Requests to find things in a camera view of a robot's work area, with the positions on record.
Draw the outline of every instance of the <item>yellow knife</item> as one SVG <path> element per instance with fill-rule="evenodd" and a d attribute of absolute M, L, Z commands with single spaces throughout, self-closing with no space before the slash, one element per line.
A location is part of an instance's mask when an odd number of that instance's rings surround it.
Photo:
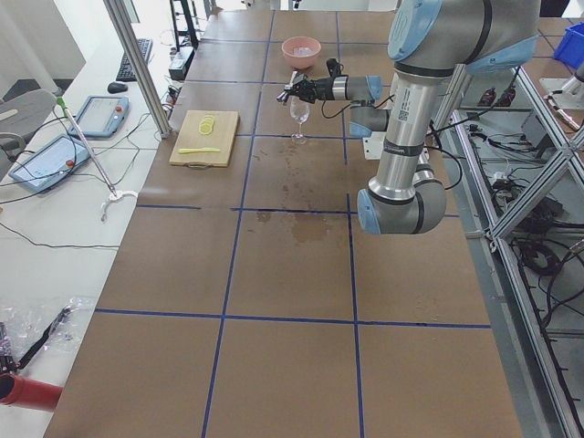
<path fill-rule="evenodd" d="M 219 148 L 180 148 L 179 153 L 220 152 Z"/>

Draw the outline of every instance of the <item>red cylinder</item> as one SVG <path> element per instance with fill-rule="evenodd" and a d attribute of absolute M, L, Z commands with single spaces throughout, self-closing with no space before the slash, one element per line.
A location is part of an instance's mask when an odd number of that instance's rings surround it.
<path fill-rule="evenodd" d="M 0 403 L 53 412 L 63 388 L 16 374 L 0 374 Z"/>

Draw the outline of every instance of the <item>wine glass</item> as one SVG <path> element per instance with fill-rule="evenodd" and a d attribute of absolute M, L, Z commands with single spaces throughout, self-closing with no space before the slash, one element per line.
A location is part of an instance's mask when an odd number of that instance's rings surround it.
<path fill-rule="evenodd" d="M 304 144 L 307 138 L 302 134 L 302 123 L 308 120 L 310 115 L 310 105 L 294 96 L 290 100 L 290 116 L 298 122 L 298 132 L 292 134 L 292 142 L 295 144 Z"/>

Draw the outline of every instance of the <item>blue joint cap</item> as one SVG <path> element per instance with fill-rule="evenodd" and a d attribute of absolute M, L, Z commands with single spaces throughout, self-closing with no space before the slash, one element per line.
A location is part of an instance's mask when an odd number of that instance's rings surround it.
<path fill-rule="evenodd" d="M 383 91 L 381 76 L 366 76 L 365 79 L 367 79 L 367 86 L 369 87 L 371 97 L 375 100 L 380 99 Z"/>
<path fill-rule="evenodd" d="M 525 64 L 536 54 L 537 39 L 535 35 L 519 41 L 486 57 L 477 59 L 466 66 L 469 75 L 485 75 Z"/>
<path fill-rule="evenodd" d="M 366 126 L 359 125 L 358 123 L 352 121 L 349 123 L 349 133 L 351 137 L 365 139 L 370 137 L 373 131 L 367 128 Z"/>
<path fill-rule="evenodd" d="M 430 34 L 443 0 L 405 1 L 393 20 L 388 54 L 394 61 L 411 55 Z"/>
<path fill-rule="evenodd" d="M 381 234 L 380 222 L 377 219 L 373 201 L 365 189 L 359 190 L 357 195 L 357 212 L 359 213 L 359 223 L 363 231 L 370 235 Z"/>

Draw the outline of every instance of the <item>wine glass base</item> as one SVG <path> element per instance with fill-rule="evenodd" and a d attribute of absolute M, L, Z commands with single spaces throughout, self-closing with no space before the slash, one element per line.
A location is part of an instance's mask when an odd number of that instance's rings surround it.
<path fill-rule="evenodd" d="M 305 144 L 308 141 L 308 139 L 304 135 L 299 133 L 292 134 L 290 138 L 292 139 L 292 142 L 294 144 Z"/>

